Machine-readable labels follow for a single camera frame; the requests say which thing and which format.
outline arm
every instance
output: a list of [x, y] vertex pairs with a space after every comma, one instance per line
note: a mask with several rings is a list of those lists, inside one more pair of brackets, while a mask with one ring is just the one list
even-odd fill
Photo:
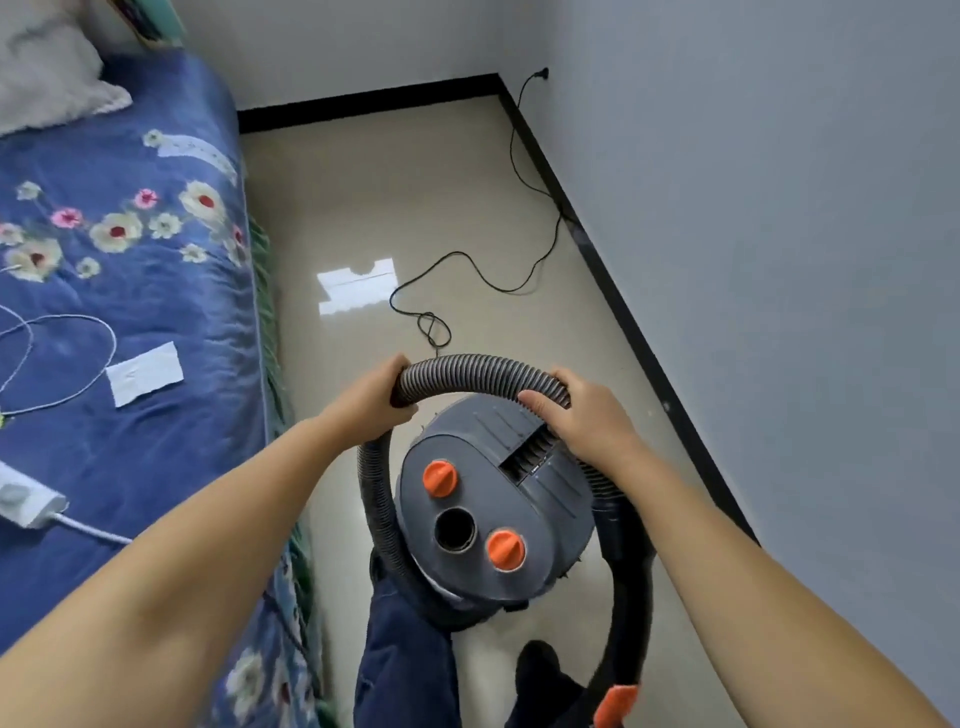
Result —
[[0, 725], [188, 726], [337, 455], [409, 420], [396, 356], [148, 528], [0, 658]]
[[552, 374], [570, 409], [534, 392], [520, 400], [633, 503], [747, 725], [948, 728], [892, 663], [650, 451], [609, 389]]

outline embroidered flower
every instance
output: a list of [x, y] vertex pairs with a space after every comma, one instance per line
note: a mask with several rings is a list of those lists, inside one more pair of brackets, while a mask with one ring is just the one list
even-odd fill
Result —
[[143, 144], [147, 147], [158, 147], [163, 143], [163, 132], [159, 129], [150, 129], [143, 135]]
[[247, 722], [247, 717], [260, 700], [265, 682], [263, 658], [259, 652], [247, 647], [224, 684], [227, 696], [233, 702], [233, 714], [241, 725]]
[[132, 212], [111, 212], [90, 228], [90, 239], [104, 253], [123, 253], [143, 234], [143, 223]]
[[180, 193], [183, 208], [207, 227], [219, 227], [227, 219], [224, 201], [206, 182], [190, 182]]
[[287, 674], [287, 666], [283, 663], [282, 655], [276, 658], [274, 663], [274, 682], [270, 688], [270, 695], [279, 713], [277, 728], [289, 728], [293, 722], [293, 712], [290, 710], [290, 676]]
[[85, 257], [77, 263], [77, 275], [82, 279], [91, 279], [100, 274], [100, 263], [92, 257]]
[[19, 248], [7, 251], [8, 266], [18, 266], [9, 273], [14, 278], [43, 283], [47, 276], [57, 270], [63, 259], [60, 243], [53, 238], [27, 240]]
[[72, 230], [84, 223], [84, 214], [75, 207], [64, 207], [50, 216], [50, 222], [58, 228]]
[[150, 221], [151, 237], [154, 240], [163, 238], [169, 240], [183, 229], [183, 222], [177, 215], [169, 212], [161, 212], [157, 217]]
[[237, 268], [240, 268], [243, 265], [243, 261], [240, 259], [240, 248], [237, 247], [237, 244], [233, 242], [232, 237], [225, 237], [220, 241], [224, 248], [227, 249], [227, 258], [233, 263]]
[[0, 245], [19, 245], [23, 242], [23, 228], [13, 223], [0, 223]]
[[35, 200], [42, 191], [36, 182], [24, 182], [16, 188], [16, 199]]
[[144, 187], [135, 195], [133, 195], [133, 204], [140, 209], [150, 209], [156, 205], [156, 201], [159, 199], [160, 196], [157, 195], [154, 190]]
[[206, 251], [196, 243], [188, 243], [180, 248], [183, 261], [186, 263], [203, 263], [206, 260]]

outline tile floor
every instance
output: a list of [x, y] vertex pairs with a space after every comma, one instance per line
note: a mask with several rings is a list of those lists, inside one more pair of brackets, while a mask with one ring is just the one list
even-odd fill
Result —
[[[432, 355], [416, 322], [385, 299], [396, 281], [440, 255], [469, 251], [503, 286], [518, 284], [550, 244], [556, 212], [514, 177], [509, 121], [494, 98], [343, 119], [244, 138], [252, 213], [276, 245], [281, 363], [297, 413], [318, 412], [354, 376], [392, 352]], [[539, 181], [518, 146], [521, 172]], [[453, 329], [447, 352], [488, 352], [542, 367], [563, 363], [606, 382], [647, 440], [692, 481], [696, 472], [600, 291], [562, 230], [530, 295], [491, 291], [466, 260], [449, 260], [398, 298]], [[451, 399], [420, 407], [397, 430], [392, 472], [406, 445]], [[371, 539], [353, 453], [321, 480], [306, 519], [324, 624], [325, 679], [350, 726], [353, 684], [372, 592]], [[659, 562], [644, 687], [628, 726], [742, 726]], [[591, 542], [582, 563], [526, 612], [498, 615], [457, 636], [466, 728], [503, 725], [520, 648], [557, 649], [586, 682], [606, 639], [611, 580]]]

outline white wall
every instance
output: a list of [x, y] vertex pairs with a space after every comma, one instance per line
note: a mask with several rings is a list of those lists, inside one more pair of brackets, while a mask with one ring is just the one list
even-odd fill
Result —
[[515, 0], [502, 28], [758, 537], [960, 724], [960, 5]]
[[175, 0], [239, 109], [496, 71], [490, 0]]

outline pillow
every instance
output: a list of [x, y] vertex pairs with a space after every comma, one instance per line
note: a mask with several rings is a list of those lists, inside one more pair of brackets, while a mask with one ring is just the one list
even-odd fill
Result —
[[100, 81], [103, 62], [77, 25], [76, 0], [0, 0], [0, 136], [128, 107]]

